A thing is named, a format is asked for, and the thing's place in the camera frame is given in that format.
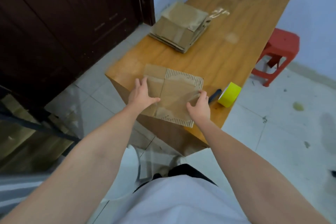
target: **wooden door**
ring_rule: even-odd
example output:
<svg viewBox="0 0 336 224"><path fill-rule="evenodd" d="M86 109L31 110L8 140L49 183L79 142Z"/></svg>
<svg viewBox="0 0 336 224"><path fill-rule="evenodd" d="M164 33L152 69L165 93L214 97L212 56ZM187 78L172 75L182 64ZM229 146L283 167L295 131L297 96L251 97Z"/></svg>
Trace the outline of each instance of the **wooden door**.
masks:
<svg viewBox="0 0 336 224"><path fill-rule="evenodd" d="M74 60L88 69L139 24L139 0L25 0Z"/></svg>
<svg viewBox="0 0 336 224"><path fill-rule="evenodd" d="M81 71L23 0L0 0L0 85L43 106Z"/></svg>

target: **red plastic stool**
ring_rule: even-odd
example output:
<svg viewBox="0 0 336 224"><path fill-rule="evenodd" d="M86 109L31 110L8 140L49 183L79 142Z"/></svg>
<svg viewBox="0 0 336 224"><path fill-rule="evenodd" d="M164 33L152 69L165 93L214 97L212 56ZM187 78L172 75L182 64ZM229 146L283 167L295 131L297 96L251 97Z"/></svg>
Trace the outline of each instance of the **red plastic stool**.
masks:
<svg viewBox="0 0 336 224"><path fill-rule="evenodd" d="M267 79L263 86L268 87L279 73L295 58L299 52L299 46L300 37L298 35L278 28L274 29L257 63L263 56L271 56L267 65L271 68L277 65L276 70L274 73L268 74L254 68L252 74ZM285 57L286 60L279 66L282 57Z"/></svg>

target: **black pants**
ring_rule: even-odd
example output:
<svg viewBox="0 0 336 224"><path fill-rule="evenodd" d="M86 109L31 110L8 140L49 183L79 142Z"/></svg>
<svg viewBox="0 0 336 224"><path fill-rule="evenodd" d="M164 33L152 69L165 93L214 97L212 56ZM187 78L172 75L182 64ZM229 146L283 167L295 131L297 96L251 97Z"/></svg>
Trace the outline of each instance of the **black pants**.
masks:
<svg viewBox="0 0 336 224"><path fill-rule="evenodd" d="M195 168L193 168L191 165L188 165L188 164L179 165L177 167L174 167L173 169L171 169L168 172L168 177L177 176L177 175L188 175L188 176L194 177L194 178L201 178L201 179L204 179L208 182L211 182L212 184L215 184L212 180L210 180L208 177L206 177L200 171L196 170ZM155 174L155 175L153 175L152 180L155 180L155 179L158 179L158 178L162 178L162 175L161 174ZM149 183L149 182L145 182L145 183L141 184L134 192L136 192L139 188L141 188L142 186L144 186L147 183Z"/></svg>

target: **packing tape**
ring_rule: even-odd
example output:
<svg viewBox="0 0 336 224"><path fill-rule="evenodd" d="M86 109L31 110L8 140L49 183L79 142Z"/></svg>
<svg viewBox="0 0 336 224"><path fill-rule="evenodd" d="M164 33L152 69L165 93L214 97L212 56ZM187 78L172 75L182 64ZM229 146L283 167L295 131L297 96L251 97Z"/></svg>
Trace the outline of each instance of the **packing tape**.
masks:
<svg viewBox="0 0 336 224"><path fill-rule="evenodd" d="M218 103L225 107L230 107L238 97L241 90L241 87L234 84L233 82L230 82L230 84L226 87L225 90L223 90L222 94L220 95Z"/></svg>

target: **right arm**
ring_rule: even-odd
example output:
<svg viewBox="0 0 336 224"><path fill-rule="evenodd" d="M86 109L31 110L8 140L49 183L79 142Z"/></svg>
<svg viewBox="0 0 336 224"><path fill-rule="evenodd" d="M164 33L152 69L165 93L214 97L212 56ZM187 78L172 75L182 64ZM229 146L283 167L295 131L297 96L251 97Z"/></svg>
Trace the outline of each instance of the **right arm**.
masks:
<svg viewBox="0 0 336 224"><path fill-rule="evenodd" d="M187 109L251 223L329 223L275 167L210 120L205 91Z"/></svg>

